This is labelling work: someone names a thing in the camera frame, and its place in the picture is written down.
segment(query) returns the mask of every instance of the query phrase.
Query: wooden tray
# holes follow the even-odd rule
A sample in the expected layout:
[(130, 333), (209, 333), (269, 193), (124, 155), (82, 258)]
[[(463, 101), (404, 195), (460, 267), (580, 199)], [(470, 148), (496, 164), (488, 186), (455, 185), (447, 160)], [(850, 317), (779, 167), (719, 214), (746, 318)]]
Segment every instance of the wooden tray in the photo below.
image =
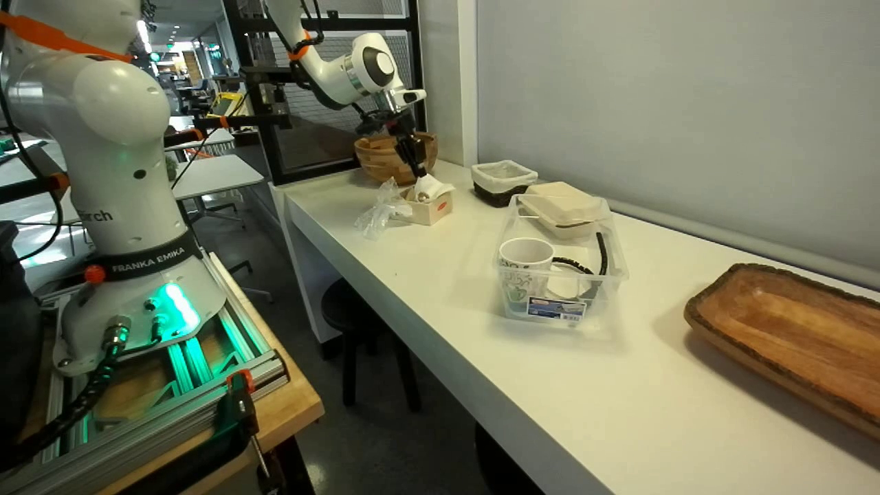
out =
[(712, 347), (880, 441), (880, 305), (795, 272), (737, 265), (685, 318)]

